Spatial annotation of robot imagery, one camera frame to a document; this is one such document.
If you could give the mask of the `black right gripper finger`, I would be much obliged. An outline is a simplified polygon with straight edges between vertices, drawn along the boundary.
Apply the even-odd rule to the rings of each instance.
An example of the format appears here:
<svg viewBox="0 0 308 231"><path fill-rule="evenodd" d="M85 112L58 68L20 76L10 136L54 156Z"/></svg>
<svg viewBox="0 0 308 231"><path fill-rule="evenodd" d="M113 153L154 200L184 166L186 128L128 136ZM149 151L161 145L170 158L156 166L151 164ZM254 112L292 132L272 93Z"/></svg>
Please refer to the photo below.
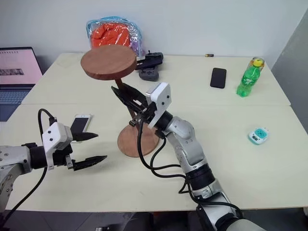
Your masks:
<svg viewBox="0 0 308 231"><path fill-rule="evenodd" d="M134 102L134 100L128 96L124 90L111 87L112 91L116 97L128 108L131 110L140 110L139 106Z"/></svg>
<svg viewBox="0 0 308 231"><path fill-rule="evenodd" d="M123 86L125 89L125 94L130 100L139 101L142 105L147 105L147 99L140 91L126 83L123 83Z"/></svg>

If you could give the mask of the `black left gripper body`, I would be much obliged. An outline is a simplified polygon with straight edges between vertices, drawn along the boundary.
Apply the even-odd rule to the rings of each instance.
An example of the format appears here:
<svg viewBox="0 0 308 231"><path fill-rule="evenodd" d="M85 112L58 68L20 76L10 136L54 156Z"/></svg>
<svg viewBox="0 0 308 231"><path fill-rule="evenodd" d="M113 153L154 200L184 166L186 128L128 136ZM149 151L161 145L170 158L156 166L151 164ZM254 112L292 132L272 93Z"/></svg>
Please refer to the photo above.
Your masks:
<svg viewBox="0 0 308 231"><path fill-rule="evenodd" d="M69 144L63 150L56 150L52 157L55 166L67 166L68 169L73 168L73 162L70 154L73 152L71 145Z"/></svg>

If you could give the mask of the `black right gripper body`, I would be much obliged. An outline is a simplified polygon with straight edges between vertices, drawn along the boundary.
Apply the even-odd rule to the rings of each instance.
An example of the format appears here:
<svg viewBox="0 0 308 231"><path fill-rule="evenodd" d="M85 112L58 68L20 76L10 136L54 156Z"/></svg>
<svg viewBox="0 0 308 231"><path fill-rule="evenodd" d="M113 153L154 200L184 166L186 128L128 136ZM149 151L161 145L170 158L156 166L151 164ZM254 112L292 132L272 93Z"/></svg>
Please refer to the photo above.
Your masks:
<svg viewBox="0 0 308 231"><path fill-rule="evenodd" d="M135 127L141 121L149 124L153 120L156 110L156 104L151 102L146 108L137 112L137 114L129 121L129 125Z"/></svg>

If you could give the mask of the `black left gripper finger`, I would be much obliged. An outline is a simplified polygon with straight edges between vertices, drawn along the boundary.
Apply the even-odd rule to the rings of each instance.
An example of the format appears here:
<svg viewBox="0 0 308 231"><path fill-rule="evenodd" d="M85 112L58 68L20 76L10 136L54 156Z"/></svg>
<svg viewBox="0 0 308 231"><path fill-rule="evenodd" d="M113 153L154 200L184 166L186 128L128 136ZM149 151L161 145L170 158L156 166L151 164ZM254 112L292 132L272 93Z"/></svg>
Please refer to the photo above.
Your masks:
<svg viewBox="0 0 308 231"><path fill-rule="evenodd" d="M100 155L100 156L89 157L89 158L86 158L85 160L79 161L79 162L72 160L73 170L77 171L77 170L81 170L81 169L91 167L93 165L100 163L101 161L105 160L106 158L107 158L106 155Z"/></svg>
<svg viewBox="0 0 308 231"><path fill-rule="evenodd" d="M82 142L82 141L90 140L90 139L96 138L98 136L99 136L98 134L91 133L91 132L81 132L81 133L73 133L72 134L73 141L76 141L76 142Z"/></svg>

